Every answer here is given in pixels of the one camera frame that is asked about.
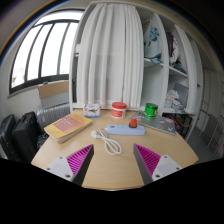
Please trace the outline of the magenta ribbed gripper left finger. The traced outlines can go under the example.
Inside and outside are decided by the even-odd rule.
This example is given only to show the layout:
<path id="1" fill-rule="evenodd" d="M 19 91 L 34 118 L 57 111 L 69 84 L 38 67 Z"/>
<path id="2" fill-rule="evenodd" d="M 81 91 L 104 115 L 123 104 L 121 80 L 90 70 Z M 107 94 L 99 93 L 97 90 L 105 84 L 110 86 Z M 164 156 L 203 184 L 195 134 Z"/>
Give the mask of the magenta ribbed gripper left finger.
<path id="1" fill-rule="evenodd" d="M 94 145 L 91 144 L 67 157 L 57 157 L 45 168 L 45 170 L 81 186 L 93 155 Z"/>

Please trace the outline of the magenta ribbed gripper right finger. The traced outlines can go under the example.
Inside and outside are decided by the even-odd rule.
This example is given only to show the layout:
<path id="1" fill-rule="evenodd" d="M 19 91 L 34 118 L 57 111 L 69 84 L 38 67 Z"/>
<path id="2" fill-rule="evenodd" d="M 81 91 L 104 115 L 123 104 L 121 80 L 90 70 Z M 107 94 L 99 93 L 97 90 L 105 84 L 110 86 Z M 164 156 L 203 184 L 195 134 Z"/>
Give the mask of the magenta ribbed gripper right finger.
<path id="1" fill-rule="evenodd" d="M 182 169 L 182 167 L 168 155 L 160 156 L 138 144 L 134 145 L 133 154 L 145 185 Z"/>

